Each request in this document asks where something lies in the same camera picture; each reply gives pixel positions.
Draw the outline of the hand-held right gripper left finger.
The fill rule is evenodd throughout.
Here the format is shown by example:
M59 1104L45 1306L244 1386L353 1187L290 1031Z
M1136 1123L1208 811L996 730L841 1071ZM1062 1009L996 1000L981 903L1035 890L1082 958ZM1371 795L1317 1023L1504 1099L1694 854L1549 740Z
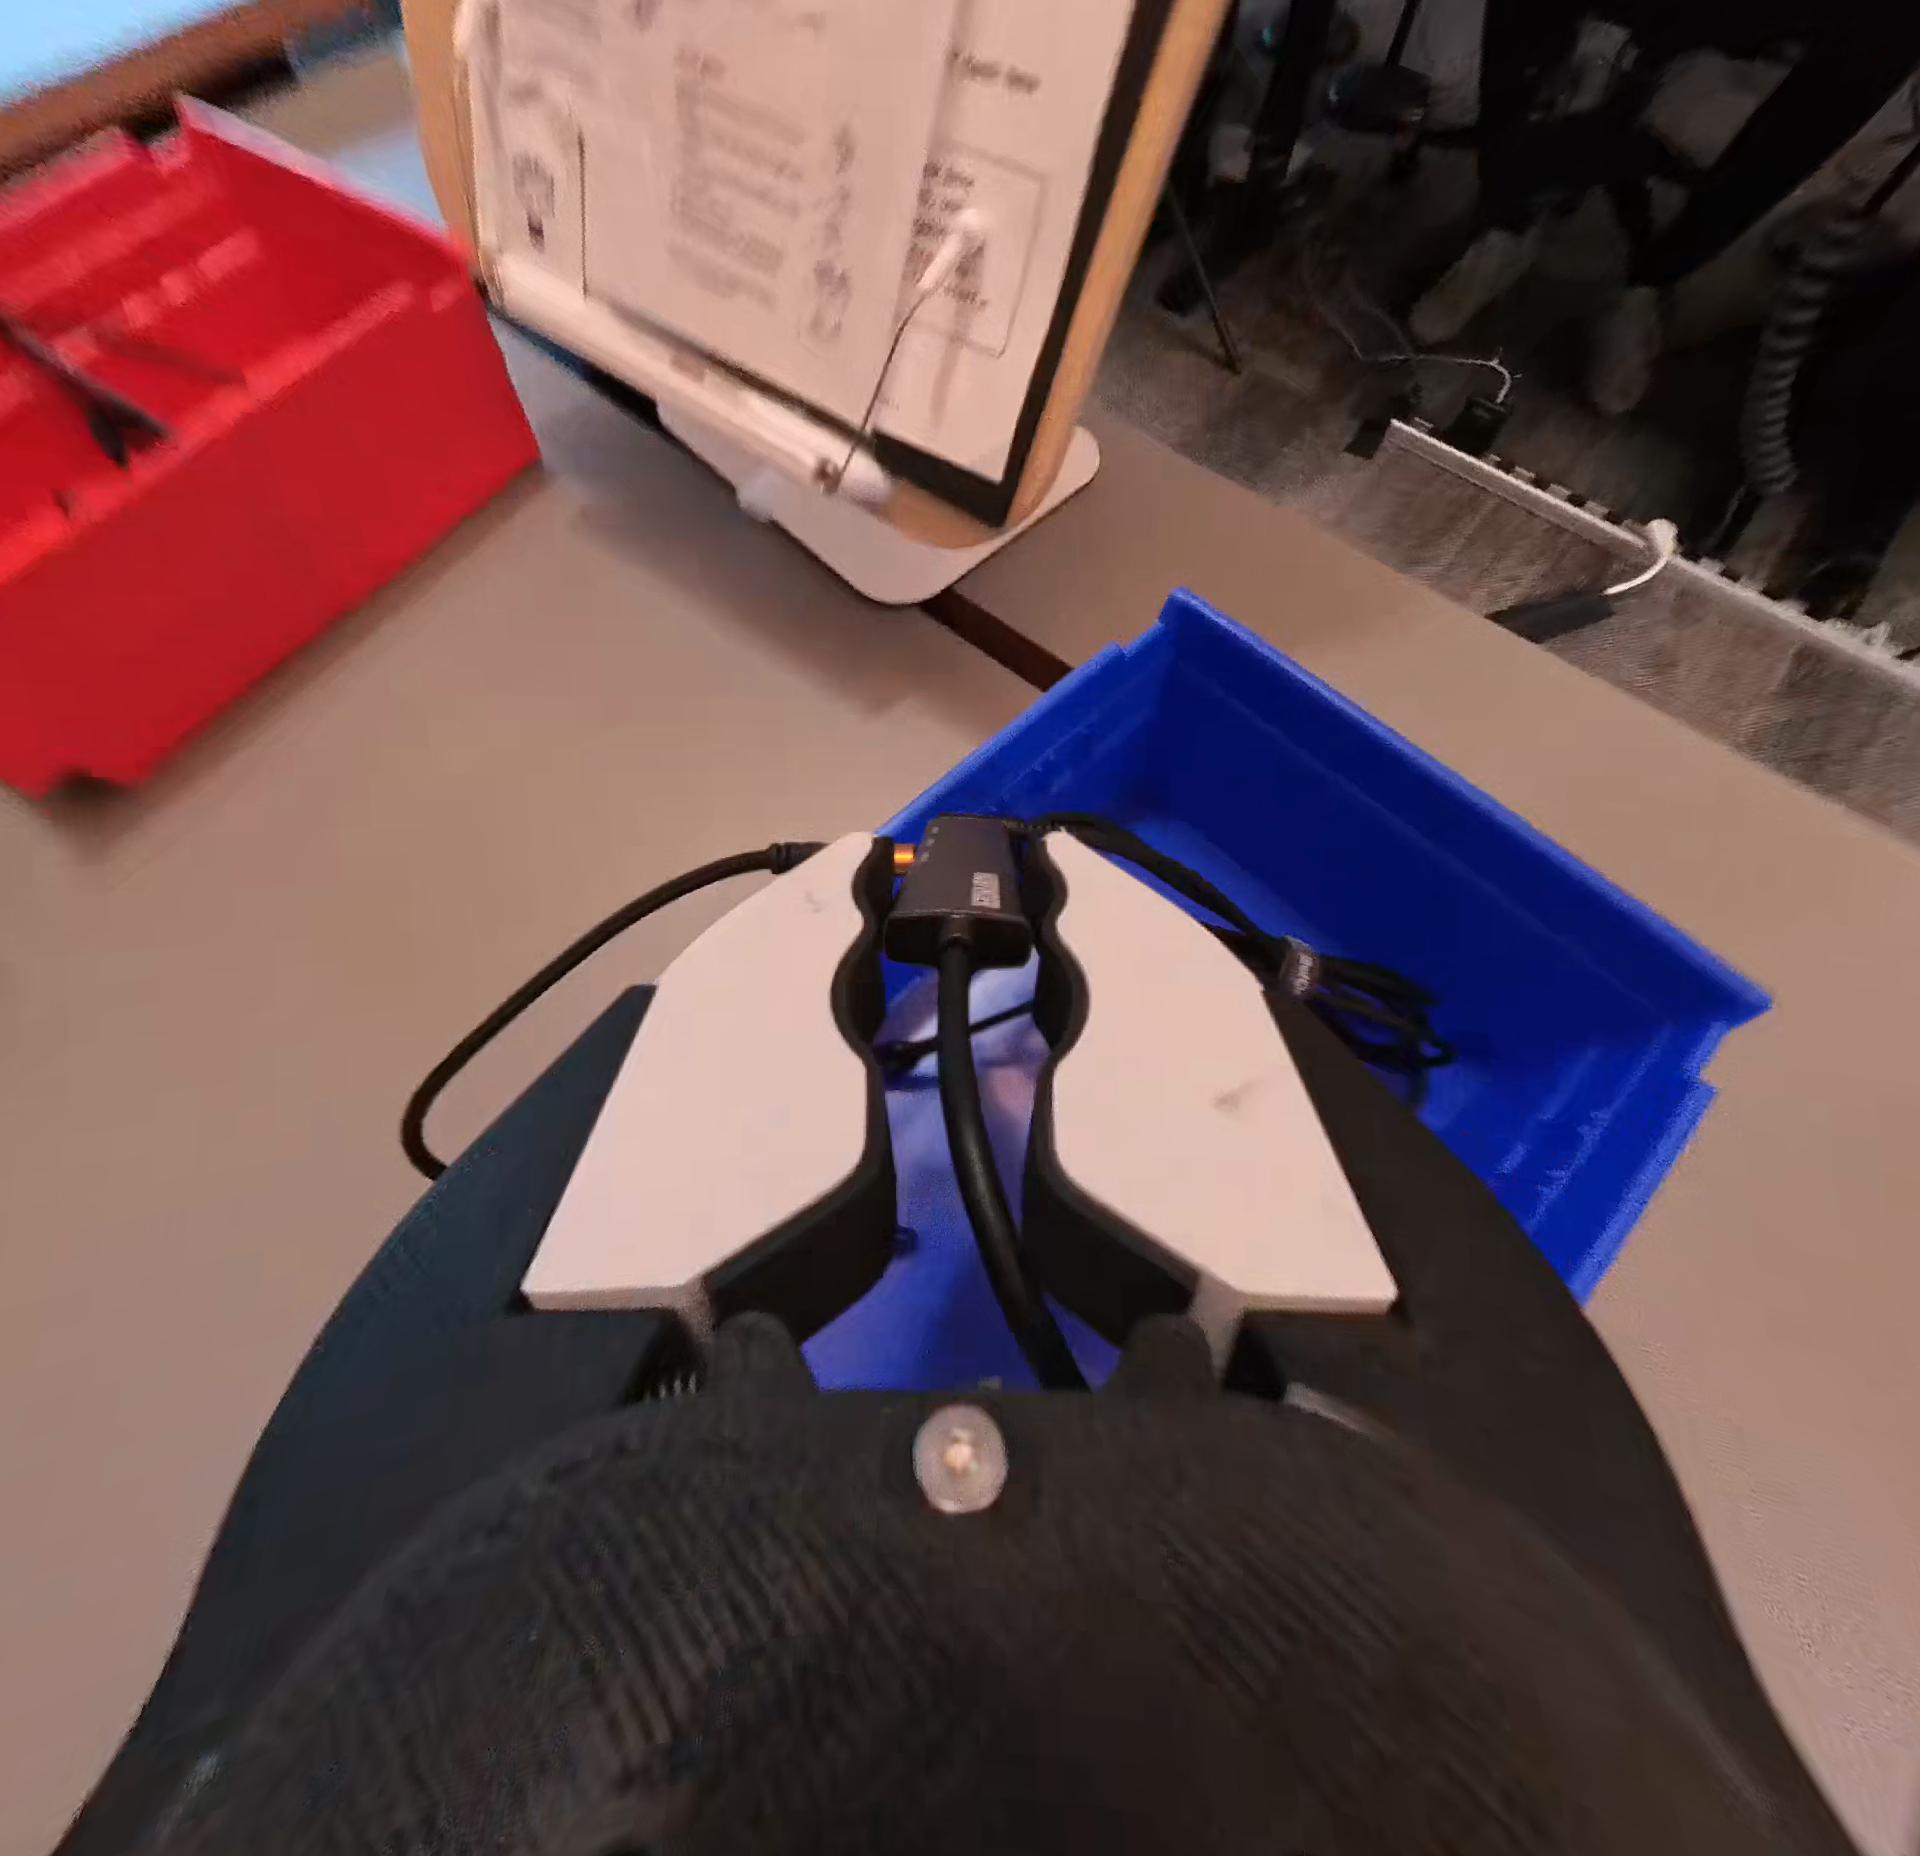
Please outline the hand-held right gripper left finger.
M896 1171L876 1061L894 843L851 834L669 960L523 1269L537 1313L653 1309L798 1342L887 1269Z

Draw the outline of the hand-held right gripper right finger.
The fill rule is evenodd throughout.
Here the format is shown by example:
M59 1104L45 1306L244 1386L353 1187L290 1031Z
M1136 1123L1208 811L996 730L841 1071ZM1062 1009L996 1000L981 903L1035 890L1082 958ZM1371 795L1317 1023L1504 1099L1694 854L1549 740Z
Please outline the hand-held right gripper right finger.
M1023 1246L1043 1295L1123 1347L1191 1319L1381 1319L1398 1282L1261 980L1171 895L1051 834L1032 845L1043 1061Z

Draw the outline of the black adapter with cable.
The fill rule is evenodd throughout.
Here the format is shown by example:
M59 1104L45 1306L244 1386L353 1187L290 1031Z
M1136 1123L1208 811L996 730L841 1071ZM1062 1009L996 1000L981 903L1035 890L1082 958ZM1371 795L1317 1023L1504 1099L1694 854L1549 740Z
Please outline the black adapter with cable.
M1008 821L942 813L924 827L910 857L896 857L882 950L894 965L932 969L934 980L932 1073L949 1171L1009 1339L1042 1389L1083 1391L1089 1379L1024 1264L971 1054L971 980L981 969L1017 969L1032 954Z

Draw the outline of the blue plastic bin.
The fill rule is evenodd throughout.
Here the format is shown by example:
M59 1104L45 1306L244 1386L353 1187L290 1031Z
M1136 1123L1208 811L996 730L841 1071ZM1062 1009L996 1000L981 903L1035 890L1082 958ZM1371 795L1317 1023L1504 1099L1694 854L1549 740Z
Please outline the blue plastic bin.
M1545 1439L1636 1414L1583 1315L1715 1100L1721 1041L1771 994L1496 799L1178 591L890 822L1068 816L1156 907L1294 965L1283 1006L1398 1282L1373 1319L1282 1315L1282 1372L1408 1411L1517 1414Z

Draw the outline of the grey desk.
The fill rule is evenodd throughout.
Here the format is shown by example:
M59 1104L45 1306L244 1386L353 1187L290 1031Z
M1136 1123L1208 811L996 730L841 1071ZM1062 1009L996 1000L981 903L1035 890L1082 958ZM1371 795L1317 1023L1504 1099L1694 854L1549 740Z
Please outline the grey desk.
M662 877L902 811L1032 701L514 351L544 471L132 799L2 799L2 1852L174 1641L421 1183L418 1075ZM1773 994L1592 1297L1861 1845L1918 1852L1918 850L1109 413L964 603L1079 664L1191 585Z

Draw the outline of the red plastic bin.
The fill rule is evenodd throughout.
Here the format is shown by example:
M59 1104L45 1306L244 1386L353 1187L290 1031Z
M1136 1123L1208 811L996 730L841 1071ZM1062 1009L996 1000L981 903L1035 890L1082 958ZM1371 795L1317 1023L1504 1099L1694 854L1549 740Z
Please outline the red plastic bin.
M540 461L463 250L196 99L2 190L2 782L134 786Z

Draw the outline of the thin black tool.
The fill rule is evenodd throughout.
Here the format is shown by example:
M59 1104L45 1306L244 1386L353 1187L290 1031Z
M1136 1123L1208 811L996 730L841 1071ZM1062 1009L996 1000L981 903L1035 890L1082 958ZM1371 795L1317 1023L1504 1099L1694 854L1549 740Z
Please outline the thin black tool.
M160 413L68 360L49 340L23 323L8 307L2 312L2 342L52 379L52 385L84 422L94 446L115 469L132 469L132 456L165 446L174 435Z

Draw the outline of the printed instruction sheet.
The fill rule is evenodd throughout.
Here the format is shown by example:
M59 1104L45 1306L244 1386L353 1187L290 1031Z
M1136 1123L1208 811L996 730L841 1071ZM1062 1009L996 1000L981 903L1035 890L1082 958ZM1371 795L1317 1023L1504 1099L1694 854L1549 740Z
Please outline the printed instruction sheet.
M810 482L1019 487L1142 0L457 0L493 306Z

